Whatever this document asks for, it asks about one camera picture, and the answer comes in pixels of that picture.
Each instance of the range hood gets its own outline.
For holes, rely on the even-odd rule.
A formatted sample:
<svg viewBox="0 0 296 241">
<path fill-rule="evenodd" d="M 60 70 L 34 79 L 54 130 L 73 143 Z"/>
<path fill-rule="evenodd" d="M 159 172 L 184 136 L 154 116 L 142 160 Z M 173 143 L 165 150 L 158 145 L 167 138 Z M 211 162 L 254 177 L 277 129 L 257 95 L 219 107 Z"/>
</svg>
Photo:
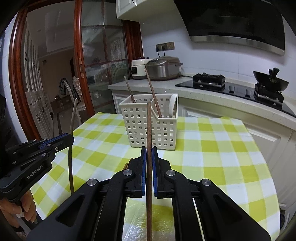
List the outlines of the range hood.
<svg viewBox="0 0 296 241">
<path fill-rule="evenodd" d="M 283 18 L 266 0 L 174 0 L 193 42 L 247 45 L 285 54 Z"/>
</svg>

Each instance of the table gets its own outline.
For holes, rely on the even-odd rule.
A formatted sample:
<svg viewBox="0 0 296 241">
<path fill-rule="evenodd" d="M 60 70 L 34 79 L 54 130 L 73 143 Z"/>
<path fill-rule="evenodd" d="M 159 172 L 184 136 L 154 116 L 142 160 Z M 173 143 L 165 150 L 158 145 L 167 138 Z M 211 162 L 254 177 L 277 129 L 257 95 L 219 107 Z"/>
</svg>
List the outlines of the table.
<svg viewBox="0 0 296 241">
<path fill-rule="evenodd" d="M 73 175 L 77 190 L 121 171 L 140 148 L 129 145 L 122 115 L 97 113 L 74 131 Z M 44 219 L 70 196 L 68 149 L 57 153 L 53 169 L 32 187 Z M 279 203 L 267 164 L 240 120 L 178 117 L 176 150 L 158 150 L 172 169 L 188 179 L 209 178 L 271 235 L 279 234 Z M 128 199 L 123 240 L 146 240 L 146 198 Z M 153 197 L 153 240 L 174 240 L 171 199 Z"/>
</svg>

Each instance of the wooden door frame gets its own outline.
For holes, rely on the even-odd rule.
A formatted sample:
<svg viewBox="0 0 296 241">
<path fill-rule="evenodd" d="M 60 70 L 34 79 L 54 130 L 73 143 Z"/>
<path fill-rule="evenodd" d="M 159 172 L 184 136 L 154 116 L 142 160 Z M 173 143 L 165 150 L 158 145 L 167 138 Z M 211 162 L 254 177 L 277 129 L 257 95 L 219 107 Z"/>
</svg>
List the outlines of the wooden door frame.
<svg viewBox="0 0 296 241">
<path fill-rule="evenodd" d="M 21 66 L 22 64 L 21 51 L 22 51 L 22 35 L 25 27 L 26 17 L 28 12 L 30 11 L 33 11 L 40 7 L 44 7 L 47 5 L 51 5 L 58 2 L 64 2 L 64 1 L 70 1 L 70 0 L 28 1 L 26 6 L 19 10 L 12 29 L 12 35 L 11 35 L 10 45 L 9 45 L 9 55 L 8 55 L 9 82 L 10 82 L 12 100 L 15 106 L 15 110 L 16 110 L 18 119 L 20 121 L 21 127 L 28 140 L 33 140 L 33 139 L 40 140 L 41 136 L 35 125 L 33 116 L 30 112 L 25 89 L 23 86 L 24 76 L 22 74 L 22 66 Z M 79 53 L 75 54 L 75 63 L 77 67 L 79 67 L 78 65 L 79 56 L 82 56 L 81 62 L 83 63 L 83 66 L 84 66 L 82 40 L 81 40 L 81 28 L 77 28 L 77 26 L 81 27 L 82 8 L 78 10 L 80 11 L 79 18 L 77 18 L 77 22 L 74 21 L 74 30 L 76 29 L 79 30 L 79 31 L 74 31 L 74 42 L 76 39 L 79 43 L 81 43 L 79 48 Z M 131 60 L 137 59 L 138 57 L 143 56 L 140 25 L 138 22 L 123 20 L 123 31 L 126 39 L 128 65 L 130 67 Z M 85 68 L 83 68 L 83 73 L 84 73 L 84 76 L 86 77 Z M 79 81 L 81 84 L 81 89 L 83 91 L 83 98 L 87 107 L 88 114 L 89 116 L 92 116 L 94 115 L 94 108 L 91 101 L 87 79 L 84 78 L 83 80 L 83 78 L 80 78 L 79 76 Z"/>
</svg>

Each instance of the wok handle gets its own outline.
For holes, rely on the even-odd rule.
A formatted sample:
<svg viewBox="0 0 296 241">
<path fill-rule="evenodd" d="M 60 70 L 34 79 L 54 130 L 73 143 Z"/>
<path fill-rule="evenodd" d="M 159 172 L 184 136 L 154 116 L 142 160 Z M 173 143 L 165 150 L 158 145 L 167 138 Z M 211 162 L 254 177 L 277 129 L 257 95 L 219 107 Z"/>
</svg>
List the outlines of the wok handle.
<svg viewBox="0 0 296 241">
<path fill-rule="evenodd" d="M 272 71 L 271 69 L 269 70 L 269 79 L 274 80 L 276 78 L 276 75 L 278 74 L 279 69 L 278 68 L 273 68 Z"/>
</svg>

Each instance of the upper cabinet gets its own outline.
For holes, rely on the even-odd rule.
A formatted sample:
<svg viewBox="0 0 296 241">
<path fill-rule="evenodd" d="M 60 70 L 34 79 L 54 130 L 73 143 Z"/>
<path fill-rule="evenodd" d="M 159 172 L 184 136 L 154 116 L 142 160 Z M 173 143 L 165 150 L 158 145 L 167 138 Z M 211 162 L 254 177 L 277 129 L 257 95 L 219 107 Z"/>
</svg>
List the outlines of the upper cabinet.
<svg viewBox="0 0 296 241">
<path fill-rule="evenodd" d="M 173 0 L 116 0 L 117 18 L 136 22 L 176 8 Z"/>
</svg>

